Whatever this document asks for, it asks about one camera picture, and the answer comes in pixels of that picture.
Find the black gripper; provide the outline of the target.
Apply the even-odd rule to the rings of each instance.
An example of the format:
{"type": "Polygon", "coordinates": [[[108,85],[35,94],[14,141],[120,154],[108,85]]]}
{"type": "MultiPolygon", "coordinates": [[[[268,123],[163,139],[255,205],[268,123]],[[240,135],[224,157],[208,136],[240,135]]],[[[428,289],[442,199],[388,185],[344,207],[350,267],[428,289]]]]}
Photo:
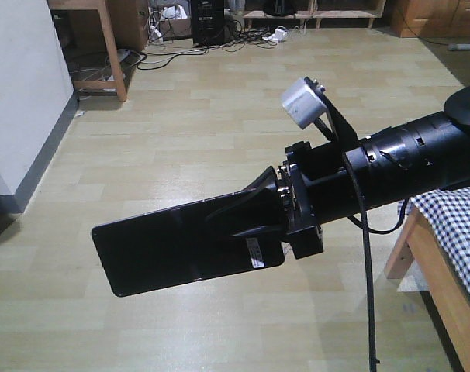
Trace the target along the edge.
{"type": "MultiPolygon", "coordinates": [[[[297,142],[285,149],[280,174],[290,189],[286,233],[295,258],[323,252],[321,225],[368,209],[369,162],[360,141],[329,142],[312,147],[297,142]]],[[[212,240],[265,237],[283,240],[286,217],[273,167],[248,187],[216,199],[206,216],[206,236],[212,240]]]]}

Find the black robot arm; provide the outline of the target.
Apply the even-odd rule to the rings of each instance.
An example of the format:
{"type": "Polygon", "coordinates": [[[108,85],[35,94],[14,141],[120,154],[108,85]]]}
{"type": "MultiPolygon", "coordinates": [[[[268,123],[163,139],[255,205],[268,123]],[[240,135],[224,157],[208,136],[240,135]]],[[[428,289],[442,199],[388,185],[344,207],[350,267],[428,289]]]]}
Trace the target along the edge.
{"type": "Polygon", "coordinates": [[[323,251],[321,225],[437,188],[470,185],[470,86],[440,112],[359,139],[307,77],[281,97],[301,128],[314,124],[327,142],[296,143],[279,171],[266,170],[245,196],[210,213],[221,237],[276,236],[296,258],[323,251]]]}

